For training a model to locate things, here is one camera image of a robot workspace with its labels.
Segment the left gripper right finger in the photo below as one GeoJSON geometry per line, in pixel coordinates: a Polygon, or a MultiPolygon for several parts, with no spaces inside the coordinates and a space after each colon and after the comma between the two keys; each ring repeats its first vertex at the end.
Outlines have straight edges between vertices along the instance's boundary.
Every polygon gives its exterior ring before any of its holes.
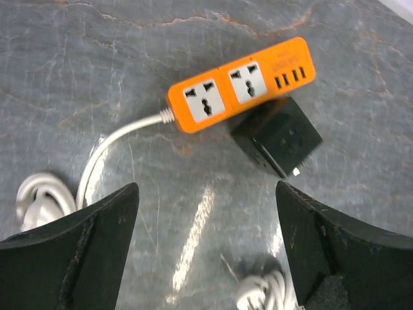
{"type": "Polygon", "coordinates": [[[339,276],[353,309],[412,309],[412,238],[367,224],[279,181],[276,203],[293,286],[307,305],[339,276]]]}

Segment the orange power strip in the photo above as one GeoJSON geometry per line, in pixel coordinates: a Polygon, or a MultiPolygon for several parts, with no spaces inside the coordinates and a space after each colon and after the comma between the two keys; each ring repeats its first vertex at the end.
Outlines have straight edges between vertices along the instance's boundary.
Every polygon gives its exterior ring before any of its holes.
{"type": "Polygon", "coordinates": [[[307,42],[294,37],[172,85],[165,100],[188,134],[313,82],[307,42]]]}

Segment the black cube socket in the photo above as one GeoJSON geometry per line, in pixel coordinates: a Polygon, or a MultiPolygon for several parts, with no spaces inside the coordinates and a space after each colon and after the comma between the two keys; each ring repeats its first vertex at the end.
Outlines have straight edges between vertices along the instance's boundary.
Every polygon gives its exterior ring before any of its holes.
{"type": "Polygon", "coordinates": [[[299,166],[323,142],[291,97],[253,108],[231,136],[256,167],[280,178],[300,175],[299,166]]]}

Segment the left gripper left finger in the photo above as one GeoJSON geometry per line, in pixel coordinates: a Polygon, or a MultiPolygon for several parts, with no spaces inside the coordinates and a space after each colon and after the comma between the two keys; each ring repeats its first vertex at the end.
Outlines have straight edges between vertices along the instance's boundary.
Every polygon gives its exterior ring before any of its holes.
{"type": "Polygon", "coordinates": [[[139,207],[130,183],[1,242],[1,309],[114,309],[139,207]]]}

